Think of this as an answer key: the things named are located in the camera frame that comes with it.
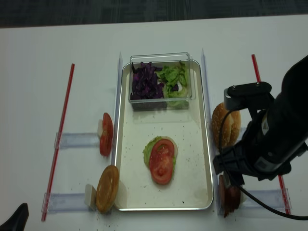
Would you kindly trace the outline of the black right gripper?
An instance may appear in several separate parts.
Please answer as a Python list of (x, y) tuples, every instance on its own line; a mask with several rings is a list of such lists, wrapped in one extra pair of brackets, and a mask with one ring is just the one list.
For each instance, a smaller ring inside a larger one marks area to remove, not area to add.
[(291, 164), (284, 163), (273, 172), (262, 172), (255, 168), (248, 161), (246, 150), (239, 142), (235, 146), (227, 147), (222, 153), (216, 155), (213, 160), (214, 170), (216, 174), (221, 172), (229, 176), (232, 186), (244, 185), (244, 175), (261, 180), (273, 180), (278, 175), (285, 175), (291, 172)]

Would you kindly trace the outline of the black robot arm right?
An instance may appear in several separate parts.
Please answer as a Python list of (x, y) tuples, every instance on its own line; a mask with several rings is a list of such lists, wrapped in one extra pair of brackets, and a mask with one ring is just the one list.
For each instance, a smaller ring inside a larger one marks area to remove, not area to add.
[(233, 184), (243, 175), (272, 180), (291, 171), (291, 161), (306, 150), (308, 137), (308, 60), (303, 58), (285, 74), (277, 97), (267, 82), (224, 90), (227, 110), (248, 109), (251, 121), (241, 140), (223, 148), (213, 160), (216, 173), (229, 172)]

